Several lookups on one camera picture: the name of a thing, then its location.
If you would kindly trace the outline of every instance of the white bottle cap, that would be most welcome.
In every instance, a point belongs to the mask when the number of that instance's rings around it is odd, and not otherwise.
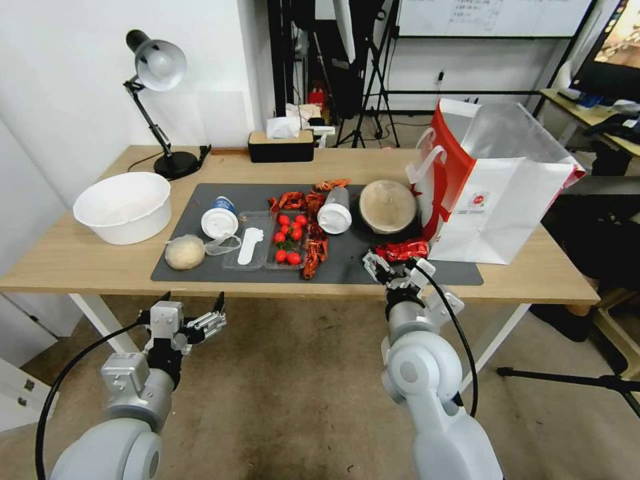
[[[238,218],[226,208],[214,208],[205,212],[200,225],[207,236],[218,239],[238,230]]]
[[[351,213],[339,203],[326,203],[318,211],[318,224],[327,233],[344,233],[351,226]]]

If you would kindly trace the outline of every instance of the whiteboard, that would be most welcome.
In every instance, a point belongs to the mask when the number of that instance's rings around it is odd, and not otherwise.
[[[402,0],[401,37],[572,37],[591,0]]]

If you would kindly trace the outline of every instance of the black tissue box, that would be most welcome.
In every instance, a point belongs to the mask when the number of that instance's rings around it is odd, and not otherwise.
[[[300,135],[294,139],[268,139],[263,131],[251,132],[249,155],[254,163],[311,161],[313,132],[300,130]]]

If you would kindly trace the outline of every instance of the white paper bag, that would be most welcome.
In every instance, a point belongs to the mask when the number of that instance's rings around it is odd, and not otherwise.
[[[430,259],[510,263],[562,188],[584,175],[520,104],[483,109],[440,100],[421,160],[407,167]]]

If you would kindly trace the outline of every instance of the lamp arm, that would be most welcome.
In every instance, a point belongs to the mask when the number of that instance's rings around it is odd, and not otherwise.
[[[166,136],[165,133],[162,131],[162,128],[160,128],[160,126],[158,126],[157,123],[154,123],[153,120],[151,120],[151,117],[149,116],[144,106],[140,102],[140,99],[138,98],[138,92],[144,89],[145,86],[142,85],[141,83],[136,82],[136,80],[137,80],[137,76],[132,78],[131,80],[127,80],[126,82],[124,82],[123,85],[128,90],[129,94],[131,95],[131,98],[133,98],[133,101],[135,102],[136,106],[140,110],[140,113],[142,113],[142,116],[147,121],[147,124],[149,125],[149,130],[151,130],[151,133],[153,134],[157,142],[162,147],[162,150],[165,154],[165,158],[167,158],[168,160],[171,160],[173,156],[171,152],[171,141],[169,140],[168,136]]]

